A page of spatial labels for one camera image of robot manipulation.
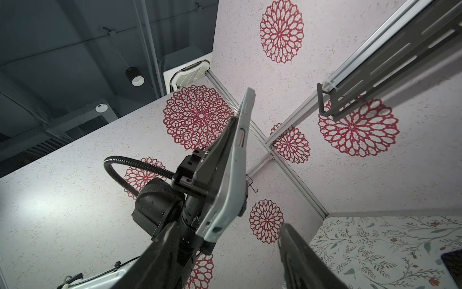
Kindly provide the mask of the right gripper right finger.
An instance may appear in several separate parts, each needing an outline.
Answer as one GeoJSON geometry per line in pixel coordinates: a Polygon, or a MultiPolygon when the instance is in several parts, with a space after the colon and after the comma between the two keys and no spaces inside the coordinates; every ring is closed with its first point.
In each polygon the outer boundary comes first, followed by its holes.
{"type": "Polygon", "coordinates": [[[295,228],[284,223],[278,246],[288,289],[347,289],[322,262],[295,228]]]}

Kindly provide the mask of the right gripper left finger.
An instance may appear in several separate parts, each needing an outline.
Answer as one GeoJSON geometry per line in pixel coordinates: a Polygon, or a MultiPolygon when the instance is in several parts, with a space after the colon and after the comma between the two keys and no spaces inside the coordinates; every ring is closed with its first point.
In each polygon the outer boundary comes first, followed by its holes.
{"type": "Polygon", "coordinates": [[[180,289],[179,225],[168,224],[114,289],[180,289]]]}

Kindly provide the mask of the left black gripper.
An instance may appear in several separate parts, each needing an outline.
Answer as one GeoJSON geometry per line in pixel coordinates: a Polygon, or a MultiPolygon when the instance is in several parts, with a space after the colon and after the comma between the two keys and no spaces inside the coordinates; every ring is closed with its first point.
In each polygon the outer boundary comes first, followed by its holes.
{"type": "MultiPolygon", "coordinates": [[[[231,117],[207,151],[195,150],[187,155],[176,172],[147,161],[131,161],[133,170],[153,174],[153,178],[145,178],[145,184],[139,187],[132,213],[135,223],[152,238],[159,236],[168,224],[177,222],[180,254],[212,254],[216,243],[205,241],[197,231],[222,183],[237,124],[238,118],[231,117]]],[[[246,209],[247,200],[238,217],[246,209]]]]}

